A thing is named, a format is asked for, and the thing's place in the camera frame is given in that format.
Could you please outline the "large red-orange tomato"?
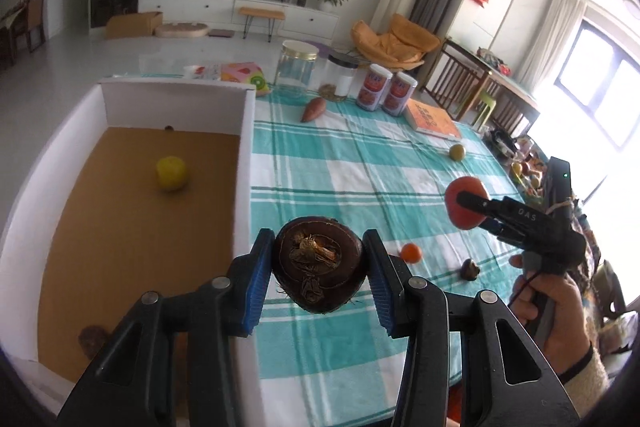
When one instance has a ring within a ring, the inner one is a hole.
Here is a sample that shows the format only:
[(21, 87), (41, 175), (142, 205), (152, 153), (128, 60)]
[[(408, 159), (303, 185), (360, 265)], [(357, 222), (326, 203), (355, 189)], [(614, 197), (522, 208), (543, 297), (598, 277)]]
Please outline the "large red-orange tomato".
[(450, 222), (460, 230), (477, 228), (486, 218), (488, 195), (480, 179), (462, 176), (445, 191), (445, 205)]

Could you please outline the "small green-yellow round fruit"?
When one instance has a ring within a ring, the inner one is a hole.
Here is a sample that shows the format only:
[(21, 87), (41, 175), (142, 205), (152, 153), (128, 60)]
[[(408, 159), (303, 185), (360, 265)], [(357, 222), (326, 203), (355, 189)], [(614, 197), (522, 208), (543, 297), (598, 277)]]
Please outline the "small green-yellow round fruit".
[(453, 161), (462, 161), (465, 158), (466, 150), (461, 143), (454, 144), (449, 149), (449, 158)]

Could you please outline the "small dark mangosteen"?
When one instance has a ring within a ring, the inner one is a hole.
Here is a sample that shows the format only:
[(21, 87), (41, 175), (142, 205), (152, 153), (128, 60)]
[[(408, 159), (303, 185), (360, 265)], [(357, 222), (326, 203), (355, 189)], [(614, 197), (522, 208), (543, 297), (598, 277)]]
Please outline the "small dark mangosteen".
[(480, 267), (471, 258), (465, 259), (460, 268), (460, 277), (462, 280), (473, 282), (480, 275)]

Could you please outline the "large dark mangosteen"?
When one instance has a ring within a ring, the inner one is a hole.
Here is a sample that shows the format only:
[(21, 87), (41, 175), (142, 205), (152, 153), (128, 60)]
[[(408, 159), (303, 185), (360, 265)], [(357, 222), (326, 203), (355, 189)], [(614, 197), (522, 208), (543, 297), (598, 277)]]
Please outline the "large dark mangosteen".
[(344, 306), (359, 291), (368, 269), (361, 239), (335, 219), (294, 219), (273, 242), (273, 275), (288, 297), (310, 313)]

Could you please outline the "sweet potato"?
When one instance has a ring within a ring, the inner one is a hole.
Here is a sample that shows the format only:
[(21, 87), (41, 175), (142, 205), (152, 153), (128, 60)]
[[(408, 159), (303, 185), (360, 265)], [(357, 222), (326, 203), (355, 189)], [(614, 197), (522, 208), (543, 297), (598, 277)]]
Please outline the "sweet potato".
[(324, 113), (326, 113), (326, 100), (324, 98), (313, 98), (306, 104), (300, 121), (311, 122)]
[(91, 361), (110, 339), (111, 333), (100, 325), (88, 325), (81, 329), (77, 340), (85, 357)]

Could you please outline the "yellow-green persimmon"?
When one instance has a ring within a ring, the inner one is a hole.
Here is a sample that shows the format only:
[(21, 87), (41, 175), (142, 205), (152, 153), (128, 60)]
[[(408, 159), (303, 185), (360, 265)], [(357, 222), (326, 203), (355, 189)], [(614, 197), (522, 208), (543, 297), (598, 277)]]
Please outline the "yellow-green persimmon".
[(186, 162), (177, 156), (160, 158), (155, 165), (157, 184), (164, 192), (180, 191), (190, 179)]

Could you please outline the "dark wooden chair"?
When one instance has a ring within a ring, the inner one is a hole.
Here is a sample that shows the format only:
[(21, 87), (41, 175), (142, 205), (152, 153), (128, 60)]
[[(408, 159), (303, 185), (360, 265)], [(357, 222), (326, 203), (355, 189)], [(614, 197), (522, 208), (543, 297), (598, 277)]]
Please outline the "dark wooden chair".
[(473, 52), (446, 39), (440, 48), (424, 90), (456, 121), (462, 121), (488, 87), (492, 69)]

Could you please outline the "red white can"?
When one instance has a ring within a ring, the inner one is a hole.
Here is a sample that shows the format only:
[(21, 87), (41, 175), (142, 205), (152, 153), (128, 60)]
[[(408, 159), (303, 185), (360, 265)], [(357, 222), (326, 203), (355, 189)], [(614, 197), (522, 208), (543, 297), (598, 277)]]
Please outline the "red white can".
[(397, 117), (405, 109), (409, 98), (416, 90), (418, 80), (405, 72), (396, 72), (390, 80), (390, 90), (382, 103), (382, 109), (390, 116)]
[(382, 98), (387, 83), (392, 79), (393, 73), (378, 64), (370, 64), (367, 75), (356, 96), (356, 104), (369, 112), (373, 112)]

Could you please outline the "white foam box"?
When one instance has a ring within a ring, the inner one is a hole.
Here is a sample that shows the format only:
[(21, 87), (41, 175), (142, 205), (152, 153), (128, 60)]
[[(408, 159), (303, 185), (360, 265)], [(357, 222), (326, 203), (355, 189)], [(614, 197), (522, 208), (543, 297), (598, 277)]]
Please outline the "white foam box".
[[(57, 414), (88, 360), (77, 337), (114, 326), (145, 291), (175, 296), (250, 247), (248, 84), (99, 82), (42, 150), (1, 239), (1, 346), (36, 402)], [(180, 191), (160, 158), (186, 162)]]

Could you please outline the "clear black-lid jar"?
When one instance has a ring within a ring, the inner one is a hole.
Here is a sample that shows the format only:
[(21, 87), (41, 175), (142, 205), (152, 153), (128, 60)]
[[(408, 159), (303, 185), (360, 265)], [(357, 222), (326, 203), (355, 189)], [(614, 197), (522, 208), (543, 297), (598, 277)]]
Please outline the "clear black-lid jar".
[(332, 102), (345, 101), (358, 66), (359, 62), (355, 57), (335, 51), (330, 52), (318, 89), (321, 98)]

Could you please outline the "clear gold-lid jar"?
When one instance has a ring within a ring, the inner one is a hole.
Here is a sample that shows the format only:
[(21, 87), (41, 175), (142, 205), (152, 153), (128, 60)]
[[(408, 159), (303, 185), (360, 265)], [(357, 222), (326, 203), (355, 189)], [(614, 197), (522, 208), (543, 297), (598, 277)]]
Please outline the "clear gold-lid jar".
[(284, 40), (273, 84), (292, 96), (305, 94), (318, 56), (319, 49), (313, 44)]

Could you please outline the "fruit print tissue pack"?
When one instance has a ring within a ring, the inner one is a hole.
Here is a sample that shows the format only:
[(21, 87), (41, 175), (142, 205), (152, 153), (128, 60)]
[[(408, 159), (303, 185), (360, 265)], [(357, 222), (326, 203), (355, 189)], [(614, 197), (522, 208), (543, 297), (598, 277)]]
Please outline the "fruit print tissue pack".
[(228, 63), (221, 66), (220, 80), (246, 83), (253, 86), (257, 96), (270, 93), (269, 84), (262, 69), (254, 62)]

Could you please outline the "white tv cabinet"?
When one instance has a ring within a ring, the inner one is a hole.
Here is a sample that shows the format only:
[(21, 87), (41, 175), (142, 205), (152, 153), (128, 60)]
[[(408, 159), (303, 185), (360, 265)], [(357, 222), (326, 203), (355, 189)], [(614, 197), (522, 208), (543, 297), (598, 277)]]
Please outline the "white tv cabinet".
[[(241, 6), (285, 12), (276, 23), (273, 37), (317, 41), (329, 44), (335, 35), (337, 15), (300, 6), (260, 0), (139, 0), (140, 12), (162, 12), (166, 23), (202, 23), (212, 29), (243, 32), (245, 17)], [(267, 35), (267, 22), (254, 20), (252, 34)]]

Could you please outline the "round floor cushion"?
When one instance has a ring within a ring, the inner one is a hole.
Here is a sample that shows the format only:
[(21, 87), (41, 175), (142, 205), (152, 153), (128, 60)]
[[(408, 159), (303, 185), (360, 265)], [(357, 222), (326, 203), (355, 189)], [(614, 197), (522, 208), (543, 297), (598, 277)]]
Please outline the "round floor cushion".
[(166, 23), (154, 29), (158, 38), (200, 38), (208, 33), (208, 26), (202, 23)]

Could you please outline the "cardboard box on floor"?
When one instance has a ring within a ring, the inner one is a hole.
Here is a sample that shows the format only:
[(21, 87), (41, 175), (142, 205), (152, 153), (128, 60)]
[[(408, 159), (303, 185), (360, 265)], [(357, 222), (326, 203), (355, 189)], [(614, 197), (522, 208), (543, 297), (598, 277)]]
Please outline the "cardboard box on floor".
[(105, 38), (151, 37), (163, 19), (163, 13), (157, 11), (114, 15), (105, 26)]

